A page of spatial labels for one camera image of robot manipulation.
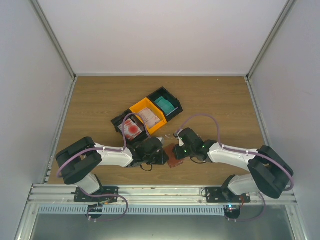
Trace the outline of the black bin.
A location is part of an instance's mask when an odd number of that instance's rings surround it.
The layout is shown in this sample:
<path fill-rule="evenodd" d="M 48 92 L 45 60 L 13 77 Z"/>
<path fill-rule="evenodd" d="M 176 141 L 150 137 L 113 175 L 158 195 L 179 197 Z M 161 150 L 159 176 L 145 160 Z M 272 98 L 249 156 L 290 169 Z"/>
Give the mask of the black bin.
<path fill-rule="evenodd" d="M 136 115 L 133 114 L 128 116 L 123 125 L 124 118 L 131 113 L 132 112 L 127 109 L 122 114 L 111 120 L 116 132 L 120 133 L 121 135 L 124 132 L 124 136 L 128 145 L 140 143 L 148 138 L 148 133 L 144 124 Z"/>
<path fill-rule="evenodd" d="M 163 86 L 149 94 L 147 98 L 162 111 L 167 122 L 183 112 L 180 101 Z"/>

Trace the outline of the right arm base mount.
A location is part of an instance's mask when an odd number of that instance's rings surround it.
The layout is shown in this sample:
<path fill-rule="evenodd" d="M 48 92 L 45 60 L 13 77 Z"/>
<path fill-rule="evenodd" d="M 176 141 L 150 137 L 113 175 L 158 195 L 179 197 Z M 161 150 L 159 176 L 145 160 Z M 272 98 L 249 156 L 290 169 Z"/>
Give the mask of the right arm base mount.
<path fill-rule="evenodd" d="M 251 198 L 245 193 L 242 195 L 235 195 L 228 189 L 222 187 L 205 187 L 200 191 L 200 195 L 206 199 L 207 203 L 250 203 Z"/>

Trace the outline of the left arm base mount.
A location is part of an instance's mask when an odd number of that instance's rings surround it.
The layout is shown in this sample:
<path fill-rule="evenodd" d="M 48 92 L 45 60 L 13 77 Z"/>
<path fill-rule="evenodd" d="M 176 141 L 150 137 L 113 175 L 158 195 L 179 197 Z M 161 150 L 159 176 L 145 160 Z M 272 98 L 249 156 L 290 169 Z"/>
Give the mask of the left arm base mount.
<path fill-rule="evenodd" d="M 96 193 L 91 193 L 93 196 L 99 195 L 117 195 L 119 193 L 119 187 L 117 186 L 103 186 L 102 189 L 97 191 Z M 74 202 L 76 203 L 99 203 L 99 204 L 106 204 L 106 203 L 116 203 L 118 198 L 116 196 L 104 196 L 104 197 L 92 197 L 85 194 L 83 191 L 80 190 L 79 187 L 76 188 L 74 192 Z"/>

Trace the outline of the red white cards stack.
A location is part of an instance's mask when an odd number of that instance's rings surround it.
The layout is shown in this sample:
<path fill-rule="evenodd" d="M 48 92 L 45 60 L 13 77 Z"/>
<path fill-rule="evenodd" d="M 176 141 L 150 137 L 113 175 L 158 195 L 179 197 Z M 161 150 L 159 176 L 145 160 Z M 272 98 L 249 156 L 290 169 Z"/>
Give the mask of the red white cards stack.
<path fill-rule="evenodd" d="M 124 122 L 124 125 L 121 123 L 118 128 L 121 130 L 121 132 L 124 132 L 125 138 L 129 141 L 133 141 L 143 132 L 130 118 Z"/>

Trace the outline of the aluminium rail frame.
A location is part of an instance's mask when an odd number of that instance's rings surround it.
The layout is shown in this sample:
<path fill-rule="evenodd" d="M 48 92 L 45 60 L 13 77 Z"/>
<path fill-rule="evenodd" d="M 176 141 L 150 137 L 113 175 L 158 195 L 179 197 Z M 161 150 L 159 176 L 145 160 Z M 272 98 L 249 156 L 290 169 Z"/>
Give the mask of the aluminium rail frame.
<path fill-rule="evenodd" d="M 74 202 L 72 192 L 76 188 L 76 185 L 65 184 L 32 185 L 15 239 L 31 239 L 40 205 L 89 206 L 90 202 Z M 225 206 L 225 203 L 207 203 L 206 199 L 200 194 L 200 191 L 204 188 L 202 185 L 119 185 L 118 193 L 122 198 L 112 205 Z M 292 190 L 283 192 L 278 199 L 270 198 L 258 192 L 249 192 L 246 195 L 250 196 L 251 200 L 251 202 L 245 204 L 246 206 L 259 204 L 285 206 L 294 239 L 308 239 L 298 203 Z"/>

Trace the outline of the orange bin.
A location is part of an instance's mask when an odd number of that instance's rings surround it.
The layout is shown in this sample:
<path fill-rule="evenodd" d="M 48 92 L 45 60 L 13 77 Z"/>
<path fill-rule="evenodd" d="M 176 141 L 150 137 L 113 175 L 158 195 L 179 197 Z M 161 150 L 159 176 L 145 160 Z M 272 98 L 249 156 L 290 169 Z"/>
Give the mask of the orange bin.
<path fill-rule="evenodd" d="M 161 109 L 152 103 L 152 101 L 147 97 L 134 104 L 129 109 L 132 113 L 138 114 L 138 118 L 144 121 L 150 135 L 167 123 L 165 115 Z"/>

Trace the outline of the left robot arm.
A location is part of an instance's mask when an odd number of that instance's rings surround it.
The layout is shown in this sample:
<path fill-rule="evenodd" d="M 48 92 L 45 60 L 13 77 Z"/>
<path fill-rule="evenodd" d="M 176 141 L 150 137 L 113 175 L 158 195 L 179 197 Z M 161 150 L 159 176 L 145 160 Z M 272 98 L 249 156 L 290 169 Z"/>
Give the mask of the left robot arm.
<path fill-rule="evenodd" d="M 98 202 L 103 197 L 101 182 L 92 174 L 96 167 L 154 166 L 164 165 L 169 160 L 161 137 L 149 137 L 123 147 L 104 146 L 95 143 L 91 137 L 84 137 L 57 153 L 55 158 L 59 167 L 56 176 L 62 178 L 66 185 L 76 185 L 85 191 L 86 197 L 92 202 Z"/>

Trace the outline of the brown leather card holder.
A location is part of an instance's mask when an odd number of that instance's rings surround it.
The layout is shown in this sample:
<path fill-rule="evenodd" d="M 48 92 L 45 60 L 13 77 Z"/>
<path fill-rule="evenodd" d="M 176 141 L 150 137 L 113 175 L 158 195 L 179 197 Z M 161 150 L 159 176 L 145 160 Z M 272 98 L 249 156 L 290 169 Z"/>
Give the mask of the brown leather card holder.
<path fill-rule="evenodd" d="M 183 164 L 183 159 L 177 159 L 174 154 L 175 144 L 172 143 L 164 148 L 164 152 L 168 156 L 167 164 L 172 169 Z"/>

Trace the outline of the green cards stack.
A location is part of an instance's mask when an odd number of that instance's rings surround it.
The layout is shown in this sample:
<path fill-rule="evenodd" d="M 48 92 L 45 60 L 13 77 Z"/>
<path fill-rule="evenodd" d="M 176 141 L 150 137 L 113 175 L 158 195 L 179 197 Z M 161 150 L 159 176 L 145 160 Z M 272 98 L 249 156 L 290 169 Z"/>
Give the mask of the green cards stack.
<path fill-rule="evenodd" d="M 166 116 L 170 115 L 173 111 L 176 110 L 174 105 L 163 96 L 157 98 L 154 102 L 160 107 L 161 110 L 163 110 Z"/>

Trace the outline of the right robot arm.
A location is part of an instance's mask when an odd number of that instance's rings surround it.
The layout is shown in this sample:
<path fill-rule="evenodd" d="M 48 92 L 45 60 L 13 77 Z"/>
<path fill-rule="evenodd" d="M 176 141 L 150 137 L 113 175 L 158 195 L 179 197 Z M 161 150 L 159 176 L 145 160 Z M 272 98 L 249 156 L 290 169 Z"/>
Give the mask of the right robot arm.
<path fill-rule="evenodd" d="M 191 128 L 179 130 L 175 137 L 178 144 L 173 153 L 178 160 L 197 159 L 201 164 L 225 164 L 248 172 L 246 175 L 231 175 L 223 183 L 221 196 L 228 203 L 234 202 L 242 194 L 252 192 L 278 199 L 294 186 L 294 171 L 269 146 L 244 149 L 215 140 L 203 141 Z"/>

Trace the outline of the white pink cards stack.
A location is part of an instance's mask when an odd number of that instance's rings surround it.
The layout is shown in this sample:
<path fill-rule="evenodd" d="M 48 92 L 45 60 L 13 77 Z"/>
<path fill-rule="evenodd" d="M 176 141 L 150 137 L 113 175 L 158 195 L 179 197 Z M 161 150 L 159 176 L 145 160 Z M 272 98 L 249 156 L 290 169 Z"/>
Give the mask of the white pink cards stack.
<path fill-rule="evenodd" d="M 153 128 L 155 125 L 161 122 L 159 117 L 155 113 L 153 113 L 151 109 L 147 107 L 139 111 L 138 115 L 143 119 L 143 121 L 149 129 Z"/>

